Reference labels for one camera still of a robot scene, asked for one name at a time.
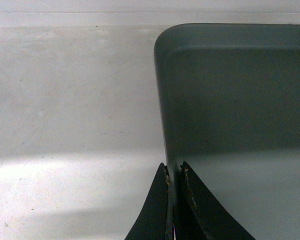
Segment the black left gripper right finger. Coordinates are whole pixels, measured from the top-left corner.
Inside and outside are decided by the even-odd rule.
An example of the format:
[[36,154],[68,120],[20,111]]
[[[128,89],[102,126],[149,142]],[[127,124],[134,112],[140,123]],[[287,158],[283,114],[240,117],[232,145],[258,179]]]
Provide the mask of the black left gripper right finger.
[[175,236],[178,240],[253,240],[184,161],[176,175]]

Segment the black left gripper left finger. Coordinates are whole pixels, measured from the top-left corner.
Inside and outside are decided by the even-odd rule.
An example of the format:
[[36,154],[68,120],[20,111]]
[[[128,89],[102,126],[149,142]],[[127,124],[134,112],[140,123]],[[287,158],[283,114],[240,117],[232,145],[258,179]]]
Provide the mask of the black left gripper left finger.
[[127,240],[174,238],[171,181],[167,166],[160,163],[142,209],[125,237]]

